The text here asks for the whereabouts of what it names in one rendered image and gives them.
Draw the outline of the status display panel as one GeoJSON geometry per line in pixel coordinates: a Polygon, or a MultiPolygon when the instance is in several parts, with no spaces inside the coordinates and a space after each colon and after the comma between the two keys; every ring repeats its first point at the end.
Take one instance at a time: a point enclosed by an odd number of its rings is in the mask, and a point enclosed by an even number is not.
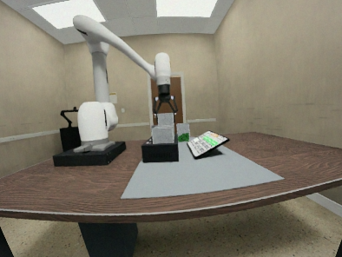
{"type": "Polygon", "coordinates": [[[229,141],[230,139],[223,135],[219,135],[213,131],[208,131],[188,142],[187,145],[196,160],[229,141]]]}

